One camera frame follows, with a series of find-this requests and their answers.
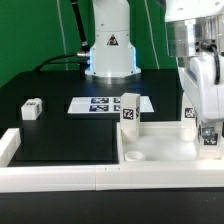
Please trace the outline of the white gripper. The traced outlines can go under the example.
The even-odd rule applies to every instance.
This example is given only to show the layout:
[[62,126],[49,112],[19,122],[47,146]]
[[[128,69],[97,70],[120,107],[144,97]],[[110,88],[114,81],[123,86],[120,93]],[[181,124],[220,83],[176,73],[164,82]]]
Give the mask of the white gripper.
[[215,62],[211,53],[192,57],[188,67],[179,67],[183,91],[192,103],[201,123],[202,137],[215,136],[215,125],[204,122],[224,121],[224,57],[220,56],[220,82],[215,85]]

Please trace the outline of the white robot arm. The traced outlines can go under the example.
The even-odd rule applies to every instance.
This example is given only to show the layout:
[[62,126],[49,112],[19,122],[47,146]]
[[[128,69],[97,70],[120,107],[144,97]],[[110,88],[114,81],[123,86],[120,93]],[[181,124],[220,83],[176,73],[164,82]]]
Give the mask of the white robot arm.
[[[224,124],[224,0],[157,0],[165,9],[168,55],[176,59],[198,134],[211,139]],[[92,0],[95,43],[87,77],[121,80],[140,73],[130,42],[127,0]]]

